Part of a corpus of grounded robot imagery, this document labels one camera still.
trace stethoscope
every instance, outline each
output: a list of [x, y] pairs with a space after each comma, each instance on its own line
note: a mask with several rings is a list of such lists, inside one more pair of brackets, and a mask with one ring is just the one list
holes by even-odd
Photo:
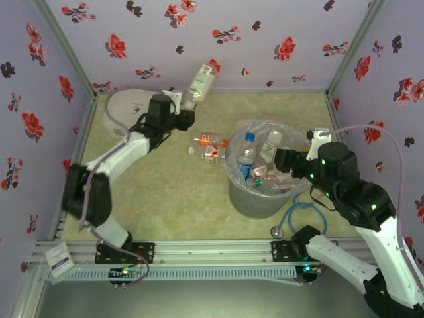
[[293, 205], [291, 207], [289, 207], [289, 209], [284, 213], [284, 215], [283, 215], [283, 217], [280, 221], [280, 224], [271, 228], [271, 236], [273, 238], [281, 239], [284, 236], [283, 224], [284, 224], [284, 221], [286, 220], [286, 217], [288, 217], [288, 223], [289, 223], [290, 230], [293, 232], [293, 234], [297, 232], [295, 230], [295, 228], [293, 227], [293, 224], [292, 224], [292, 215], [297, 208], [300, 208], [302, 210], [312, 208], [312, 209], [316, 210], [316, 212], [321, 216], [321, 218], [324, 222], [323, 234], [325, 234], [327, 232], [328, 224], [327, 224], [327, 220], [326, 220], [324, 214], [321, 212], [320, 209], [318, 209], [314, 205], [314, 203], [299, 202], [298, 198], [299, 198], [300, 195], [301, 195], [301, 193], [296, 194], [293, 197]]

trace gray floor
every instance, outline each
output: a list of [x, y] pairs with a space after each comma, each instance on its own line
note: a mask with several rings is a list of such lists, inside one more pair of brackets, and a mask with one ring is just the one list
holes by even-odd
[[49, 284], [38, 318], [377, 317], [359, 291], [330, 270], [311, 287], [266, 281]]

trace bottle label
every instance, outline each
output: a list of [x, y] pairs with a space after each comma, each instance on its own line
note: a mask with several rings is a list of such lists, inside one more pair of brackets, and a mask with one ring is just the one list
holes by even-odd
[[218, 162], [218, 150], [217, 146], [207, 146], [205, 151], [205, 161], [216, 164]]
[[266, 175], [266, 172], [266, 166], [261, 166], [253, 169], [250, 174], [252, 174], [252, 177], [262, 177]]
[[199, 95], [202, 90], [203, 90], [203, 86], [205, 86], [205, 83], [207, 81], [207, 78], [209, 76], [209, 74], [212, 71], [212, 67], [208, 66], [208, 65], [202, 65], [199, 73], [197, 73], [193, 83], [191, 84], [189, 91], [193, 94], [193, 95]]
[[262, 151], [260, 152], [260, 156], [265, 160], [267, 164], [270, 164], [272, 158], [274, 157], [274, 153], [276, 151], [276, 147], [268, 142], [264, 143], [262, 147]]
[[200, 136], [200, 145], [208, 146], [211, 144], [211, 140], [212, 140], [212, 134], [206, 134], [203, 132]]
[[247, 180], [250, 176], [250, 169], [252, 168], [252, 164], [242, 164], [241, 162], [237, 161], [237, 166], [243, 173], [244, 178]]

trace black mounting bracket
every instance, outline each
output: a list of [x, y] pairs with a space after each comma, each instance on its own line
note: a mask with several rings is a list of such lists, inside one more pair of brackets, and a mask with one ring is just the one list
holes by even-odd
[[[154, 258], [154, 243], [134, 242], [129, 248], [130, 252], [142, 256], [149, 264], [153, 263]], [[136, 264], [137, 259], [134, 256], [117, 252], [106, 244], [98, 243], [96, 246], [95, 264]]]
[[295, 246], [291, 240], [273, 240], [271, 242], [272, 261], [274, 263], [283, 262], [318, 262], [312, 257], [301, 257], [295, 251]]

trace blue bottle cap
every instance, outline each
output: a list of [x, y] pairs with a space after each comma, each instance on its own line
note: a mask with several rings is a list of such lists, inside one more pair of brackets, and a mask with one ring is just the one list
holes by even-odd
[[251, 132], [248, 132], [246, 134], [246, 140], [247, 141], [254, 141], [254, 134], [252, 134]]

